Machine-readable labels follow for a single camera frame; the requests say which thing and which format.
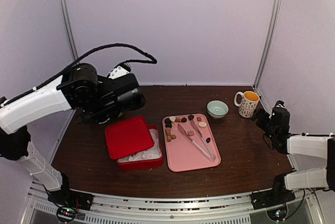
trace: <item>metal base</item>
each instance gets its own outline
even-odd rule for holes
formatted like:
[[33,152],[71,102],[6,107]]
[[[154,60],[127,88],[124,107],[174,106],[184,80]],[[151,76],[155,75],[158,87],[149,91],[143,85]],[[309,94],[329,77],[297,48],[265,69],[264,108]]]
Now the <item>metal base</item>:
[[272,189],[268,191],[252,193],[250,198],[253,209],[257,210],[262,208],[269,208],[295,200],[293,191],[287,191],[285,194],[278,194],[277,197],[274,197],[274,195],[275,192]]
[[[297,198],[289,203],[288,207],[301,201],[303,192],[296,191],[295,194]],[[265,214],[266,209],[253,209],[250,192],[217,197],[164,199],[95,193],[92,195],[94,198],[90,211],[79,210],[74,224],[233,224],[234,222],[250,224],[266,223],[264,218],[269,220]],[[33,181],[21,224],[57,224],[58,220],[55,217],[57,207],[47,198],[43,186]],[[312,214],[311,217],[309,212],[306,212],[307,218],[312,218],[313,221],[304,223],[323,224],[321,210],[314,193],[307,191],[305,198]],[[47,219],[37,218],[34,212],[47,214]],[[253,218],[260,216],[262,221],[256,219],[253,221],[252,216]]]
[[[67,207],[77,208],[77,200],[79,204],[79,209],[90,211],[93,202],[93,195],[88,193],[82,193],[70,190],[68,196],[69,202],[66,204]],[[55,201],[58,205],[64,205],[64,201]]]

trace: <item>mug handle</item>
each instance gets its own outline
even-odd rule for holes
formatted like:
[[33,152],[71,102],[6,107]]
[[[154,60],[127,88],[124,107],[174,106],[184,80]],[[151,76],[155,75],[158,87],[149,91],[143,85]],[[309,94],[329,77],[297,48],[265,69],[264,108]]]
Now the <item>mug handle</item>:
[[240,107],[241,106],[241,103],[237,103],[237,96],[238,95],[241,95],[241,97],[243,98],[243,92],[237,92],[235,94],[235,98],[234,98],[234,104],[237,106],[237,107]]

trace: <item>red container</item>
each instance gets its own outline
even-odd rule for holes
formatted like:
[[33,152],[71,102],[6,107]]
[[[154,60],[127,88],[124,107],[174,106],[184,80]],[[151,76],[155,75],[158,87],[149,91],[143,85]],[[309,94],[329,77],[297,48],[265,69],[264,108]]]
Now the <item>red container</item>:
[[[149,129],[155,129],[158,131],[158,127],[155,125],[149,125]],[[123,171],[130,171],[130,170],[139,170],[139,169],[149,169],[149,168],[155,168],[160,167],[163,164],[163,151],[162,151],[162,144],[161,140],[158,135],[158,141],[159,141],[159,147],[161,149],[162,156],[159,159],[155,160],[141,160],[141,161],[133,161],[128,163],[119,163],[117,161],[117,164],[119,165],[120,169]]]
[[[118,160],[153,147],[154,142],[149,129],[158,131],[157,126],[148,126],[142,116],[131,118],[107,127],[105,135],[111,159]],[[117,163],[120,169],[124,171],[159,167],[163,164],[163,152],[162,156],[155,160]]]

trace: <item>pink tray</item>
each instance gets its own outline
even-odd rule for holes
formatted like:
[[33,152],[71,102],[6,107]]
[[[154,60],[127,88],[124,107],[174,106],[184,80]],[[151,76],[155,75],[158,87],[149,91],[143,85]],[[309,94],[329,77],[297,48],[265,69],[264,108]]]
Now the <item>pink tray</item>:
[[166,146],[166,156],[167,156],[167,163],[169,168],[173,172],[182,172],[182,171],[189,171],[189,170],[196,170],[196,169],[203,169],[218,166],[221,163],[220,153],[215,143],[215,139],[209,127],[209,123],[207,118],[203,114],[193,114],[194,121],[198,124],[196,117],[201,117],[202,122],[207,123],[207,127],[201,128],[198,127],[204,139],[210,137],[209,146],[212,149],[216,159],[214,162],[210,162],[207,158],[205,158],[190,142],[179,132],[177,124],[181,124],[186,132],[194,131],[194,135],[191,138],[196,141],[204,150],[207,151],[205,145],[201,141],[199,135],[191,126],[191,123],[188,121],[188,115],[181,115],[176,117],[185,117],[187,118],[186,123],[172,123],[171,134],[176,135],[176,139],[171,140],[171,142],[167,142],[167,136],[165,132],[165,123],[169,117],[163,119],[163,131],[164,131],[164,140]]

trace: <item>white wall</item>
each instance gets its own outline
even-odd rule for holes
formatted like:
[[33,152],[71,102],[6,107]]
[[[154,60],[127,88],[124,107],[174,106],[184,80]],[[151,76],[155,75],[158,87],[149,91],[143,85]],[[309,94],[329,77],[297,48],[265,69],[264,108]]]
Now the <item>white wall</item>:
[[[274,106],[291,113],[291,132],[335,132],[335,0],[283,0],[260,89]],[[324,165],[298,156],[299,169]],[[318,193],[327,223],[333,223],[335,193]]]
[[[154,55],[134,64],[141,84],[250,85],[255,79],[273,0],[67,0],[79,54],[126,42]],[[105,50],[88,62],[107,74],[140,55]]]
[[[0,0],[0,96],[12,98],[56,74],[72,59],[58,0]],[[51,158],[69,113],[28,125],[32,141]],[[0,223],[19,222],[31,183],[28,172],[0,158]]]

